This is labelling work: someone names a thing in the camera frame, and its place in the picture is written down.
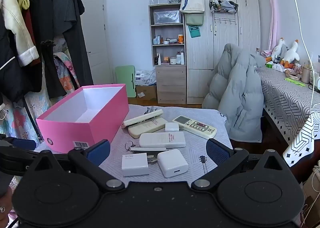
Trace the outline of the cardboard box on floor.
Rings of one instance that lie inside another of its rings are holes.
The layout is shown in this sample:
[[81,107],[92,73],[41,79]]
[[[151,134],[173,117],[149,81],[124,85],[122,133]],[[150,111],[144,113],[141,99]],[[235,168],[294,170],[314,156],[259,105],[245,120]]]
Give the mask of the cardboard box on floor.
[[157,86],[136,86],[137,99],[143,101],[157,101]]

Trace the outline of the over-door hanging rack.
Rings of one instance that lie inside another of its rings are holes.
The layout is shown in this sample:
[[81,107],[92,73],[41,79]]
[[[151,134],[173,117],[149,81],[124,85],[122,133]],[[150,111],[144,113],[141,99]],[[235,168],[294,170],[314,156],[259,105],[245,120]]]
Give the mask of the over-door hanging rack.
[[219,21],[237,25],[239,5],[236,0],[209,0],[209,8],[215,23]]

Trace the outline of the cream remote control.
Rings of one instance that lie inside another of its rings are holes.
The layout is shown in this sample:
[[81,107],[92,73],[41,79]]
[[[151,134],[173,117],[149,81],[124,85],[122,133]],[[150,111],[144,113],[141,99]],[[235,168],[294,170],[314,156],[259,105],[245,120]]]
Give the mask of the cream remote control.
[[154,117],[152,119],[137,123],[128,127],[128,133],[134,139],[138,139],[143,133],[153,133],[165,127],[167,121],[162,117]]

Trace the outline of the white goose plush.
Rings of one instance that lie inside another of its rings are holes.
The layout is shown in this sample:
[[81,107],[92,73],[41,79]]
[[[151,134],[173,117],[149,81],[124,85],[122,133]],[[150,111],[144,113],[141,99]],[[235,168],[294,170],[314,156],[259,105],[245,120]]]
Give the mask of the white goose plush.
[[298,40],[295,40],[292,44],[292,47],[285,52],[284,57],[281,59],[280,64],[284,66],[284,68],[289,68],[289,64],[292,64],[294,61],[300,61],[297,49]]

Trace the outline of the white square charger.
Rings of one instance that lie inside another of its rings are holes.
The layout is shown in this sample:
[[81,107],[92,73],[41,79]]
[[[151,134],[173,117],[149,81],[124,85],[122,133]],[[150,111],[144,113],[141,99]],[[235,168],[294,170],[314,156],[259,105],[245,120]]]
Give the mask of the white square charger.
[[166,178],[171,178],[188,171],[188,163],[179,149],[171,149],[157,155],[157,162]]

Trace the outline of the white power bank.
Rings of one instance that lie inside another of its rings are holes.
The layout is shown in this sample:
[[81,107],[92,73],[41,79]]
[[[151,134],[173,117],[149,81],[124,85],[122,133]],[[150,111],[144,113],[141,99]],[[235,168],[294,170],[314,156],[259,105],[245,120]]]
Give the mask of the white power bank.
[[186,147],[186,142],[183,132],[143,133],[139,138],[139,146],[182,148]]

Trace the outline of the slim cream remote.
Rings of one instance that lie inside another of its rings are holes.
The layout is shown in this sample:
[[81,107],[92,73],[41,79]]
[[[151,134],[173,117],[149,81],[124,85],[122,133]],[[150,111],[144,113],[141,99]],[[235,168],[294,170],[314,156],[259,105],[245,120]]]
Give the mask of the slim cream remote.
[[121,128],[126,128],[128,126],[135,125],[137,123],[152,119],[152,118],[160,116],[162,114],[163,114],[163,110],[155,110],[153,112],[149,112],[147,114],[143,114],[141,116],[125,120],[125,121],[122,122]]

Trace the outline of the grey puffer jacket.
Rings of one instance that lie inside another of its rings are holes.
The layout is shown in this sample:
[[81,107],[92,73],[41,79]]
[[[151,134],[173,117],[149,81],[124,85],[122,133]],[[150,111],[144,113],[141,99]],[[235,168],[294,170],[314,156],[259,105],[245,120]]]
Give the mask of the grey puffer jacket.
[[264,94],[257,69],[264,65],[261,55],[227,43],[213,71],[202,108],[218,110],[227,118],[225,127],[232,140],[262,141]]

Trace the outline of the white remote with display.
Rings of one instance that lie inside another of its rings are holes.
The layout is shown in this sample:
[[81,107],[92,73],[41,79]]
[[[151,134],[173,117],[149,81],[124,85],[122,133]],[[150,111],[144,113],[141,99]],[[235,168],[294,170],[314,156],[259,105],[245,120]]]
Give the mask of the white remote with display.
[[217,128],[186,116],[180,115],[172,120],[172,122],[178,123],[181,129],[207,140],[214,138],[217,134]]

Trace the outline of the dark grey hanging shirt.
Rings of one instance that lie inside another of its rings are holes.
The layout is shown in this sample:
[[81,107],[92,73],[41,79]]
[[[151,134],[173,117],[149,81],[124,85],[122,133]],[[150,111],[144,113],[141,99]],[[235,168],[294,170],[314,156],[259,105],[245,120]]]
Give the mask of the dark grey hanging shirt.
[[52,0],[55,36],[63,36],[80,86],[93,85],[80,16],[82,0]]

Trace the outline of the geometric patterned tablecloth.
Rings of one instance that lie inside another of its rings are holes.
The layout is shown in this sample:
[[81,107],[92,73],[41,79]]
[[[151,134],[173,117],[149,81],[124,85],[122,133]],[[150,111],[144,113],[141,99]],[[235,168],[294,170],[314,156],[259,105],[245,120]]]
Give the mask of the geometric patterned tablecloth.
[[262,67],[257,72],[265,110],[288,144],[283,158],[291,167],[315,151],[315,141],[319,140],[319,93],[288,81],[284,73],[274,69]]

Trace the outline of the teal hanging card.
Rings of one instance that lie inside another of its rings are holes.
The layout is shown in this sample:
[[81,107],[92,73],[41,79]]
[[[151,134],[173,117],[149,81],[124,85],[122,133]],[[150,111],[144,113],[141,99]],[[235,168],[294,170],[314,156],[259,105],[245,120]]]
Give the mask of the teal hanging card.
[[191,25],[189,25],[188,28],[189,28],[189,33],[190,33],[190,37],[191,38],[198,38],[198,37],[201,36],[199,26],[191,26]]

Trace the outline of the wooden shelf cabinet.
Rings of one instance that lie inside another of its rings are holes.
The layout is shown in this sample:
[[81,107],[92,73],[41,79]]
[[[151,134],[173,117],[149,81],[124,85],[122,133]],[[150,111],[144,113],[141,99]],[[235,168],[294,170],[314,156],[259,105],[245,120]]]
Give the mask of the wooden shelf cabinet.
[[180,4],[149,5],[149,21],[158,103],[186,104],[185,25]]

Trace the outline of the green folding table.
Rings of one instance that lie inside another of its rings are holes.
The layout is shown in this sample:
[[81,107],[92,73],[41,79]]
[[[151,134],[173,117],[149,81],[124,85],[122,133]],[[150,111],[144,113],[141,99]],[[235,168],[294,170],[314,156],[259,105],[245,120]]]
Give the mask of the green folding table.
[[135,85],[135,67],[130,66],[118,66],[115,68],[116,79],[118,84],[126,85],[126,92],[128,98],[136,97],[136,85]]

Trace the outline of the silver key bunch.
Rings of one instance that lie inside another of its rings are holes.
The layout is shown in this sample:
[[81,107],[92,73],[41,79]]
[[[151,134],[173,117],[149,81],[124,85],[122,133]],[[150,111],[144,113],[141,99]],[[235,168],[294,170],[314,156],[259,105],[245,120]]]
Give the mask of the silver key bunch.
[[138,147],[132,141],[126,142],[124,147],[132,153],[160,153],[167,150],[165,147]]

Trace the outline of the green hanging pouch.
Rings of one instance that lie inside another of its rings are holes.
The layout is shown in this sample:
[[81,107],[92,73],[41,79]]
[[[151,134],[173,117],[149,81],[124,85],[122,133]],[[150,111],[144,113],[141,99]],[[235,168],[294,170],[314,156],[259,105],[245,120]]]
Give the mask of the green hanging pouch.
[[204,13],[185,13],[185,24],[188,26],[201,26],[204,22]]

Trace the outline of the light wood wardrobe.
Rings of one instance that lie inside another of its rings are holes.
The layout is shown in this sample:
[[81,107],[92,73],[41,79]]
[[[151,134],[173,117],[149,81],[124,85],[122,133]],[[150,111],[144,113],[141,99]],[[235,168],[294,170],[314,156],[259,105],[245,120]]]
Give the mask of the light wood wardrobe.
[[206,8],[203,25],[199,27],[200,36],[193,38],[190,30],[185,30],[188,104],[203,102],[227,43],[254,54],[260,50],[259,0],[231,0],[238,4],[235,14],[212,12],[210,1],[213,0],[204,0]]

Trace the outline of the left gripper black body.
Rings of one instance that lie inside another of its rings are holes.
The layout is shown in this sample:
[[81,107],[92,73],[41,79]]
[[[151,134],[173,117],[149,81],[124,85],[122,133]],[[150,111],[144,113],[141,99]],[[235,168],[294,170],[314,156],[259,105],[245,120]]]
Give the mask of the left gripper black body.
[[38,152],[29,150],[35,148],[33,140],[23,140],[7,137],[1,134],[1,172],[10,175],[24,176]]

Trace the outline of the cream fleece jacket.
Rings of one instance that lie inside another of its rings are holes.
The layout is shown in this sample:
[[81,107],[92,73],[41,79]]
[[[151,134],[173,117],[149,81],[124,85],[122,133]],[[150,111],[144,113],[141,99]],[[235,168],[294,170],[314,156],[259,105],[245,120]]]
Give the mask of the cream fleece jacket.
[[17,0],[1,0],[1,11],[7,30],[15,37],[18,61],[21,67],[39,58],[39,54],[25,25]]

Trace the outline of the white door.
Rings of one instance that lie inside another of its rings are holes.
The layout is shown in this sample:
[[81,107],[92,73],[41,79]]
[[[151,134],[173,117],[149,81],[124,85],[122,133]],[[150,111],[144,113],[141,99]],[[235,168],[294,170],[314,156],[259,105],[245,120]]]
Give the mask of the white door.
[[93,83],[111,84],[112,67],[107,54],[104,0],[82,0],[80,16]]

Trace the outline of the beige cup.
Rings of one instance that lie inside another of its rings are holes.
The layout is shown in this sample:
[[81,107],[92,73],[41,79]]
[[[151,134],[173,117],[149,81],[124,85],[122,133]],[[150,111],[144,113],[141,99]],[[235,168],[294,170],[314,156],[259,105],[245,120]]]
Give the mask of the beige cup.
[[310,82],[310,74],[311,74],[311,69],[303,66],[301,81],[305,84],[308,84]]

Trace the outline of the white 90W charger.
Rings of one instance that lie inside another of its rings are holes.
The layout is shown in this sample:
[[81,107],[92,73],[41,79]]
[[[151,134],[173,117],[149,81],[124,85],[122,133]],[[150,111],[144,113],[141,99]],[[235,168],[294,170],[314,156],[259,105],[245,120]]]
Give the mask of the white 90W charger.
[[157,158],[147,153],[126,154],[122,156],[121,170],[124,177],[149,174],[149,164],[155,164]]

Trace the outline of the black hanging coat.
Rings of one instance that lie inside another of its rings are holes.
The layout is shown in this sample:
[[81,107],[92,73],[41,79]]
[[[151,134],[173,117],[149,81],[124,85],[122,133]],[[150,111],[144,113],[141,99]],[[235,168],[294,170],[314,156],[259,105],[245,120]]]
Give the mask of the black hanging coat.
[[39,58],[20,66],[14,34],[6,29],[1,11],[1,95],[16,103],[30,92],[39,93],[42,79],[46,79],[49,98],[66,95],[53,57],[52,0],[17,1]]

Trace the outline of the small white charger cube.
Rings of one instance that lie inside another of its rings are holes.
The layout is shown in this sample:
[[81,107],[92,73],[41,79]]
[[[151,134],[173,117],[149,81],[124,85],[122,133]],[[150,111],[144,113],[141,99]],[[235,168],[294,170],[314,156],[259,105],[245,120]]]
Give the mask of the small white charger cube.
[[178,132],[180,130],[179,124],[176,122],[167,122],[165,124],[166,132]]

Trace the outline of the pink cardboard box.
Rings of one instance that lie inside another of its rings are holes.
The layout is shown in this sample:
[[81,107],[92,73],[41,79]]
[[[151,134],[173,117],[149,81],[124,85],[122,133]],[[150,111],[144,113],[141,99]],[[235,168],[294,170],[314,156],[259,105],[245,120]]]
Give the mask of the pink cardboard box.
[[37,119],[44,142],[59,153],[112,142],[129,112],[124,84],[83,86]]

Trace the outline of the pink hanging towel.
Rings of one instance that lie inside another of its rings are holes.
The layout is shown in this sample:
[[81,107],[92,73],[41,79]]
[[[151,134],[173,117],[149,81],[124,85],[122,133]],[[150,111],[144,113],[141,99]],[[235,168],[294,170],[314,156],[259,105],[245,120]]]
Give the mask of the pink hanging towel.
[[272,50],[277,45],[278,40],[278,23],[279,23],[279,12],[277,0],[270,0],[271,6],[271,21],[270,21],[270,32],[268,39],[268,50]]

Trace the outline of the tissue packs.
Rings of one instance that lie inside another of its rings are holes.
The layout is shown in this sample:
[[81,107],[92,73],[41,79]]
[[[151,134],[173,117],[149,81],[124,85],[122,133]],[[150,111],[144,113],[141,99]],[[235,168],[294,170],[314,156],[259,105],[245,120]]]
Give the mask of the tissue packs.
[[151,71],[136,70],[135,71],[135,84],[136,86],[151,86],[156,84],[156,70]]

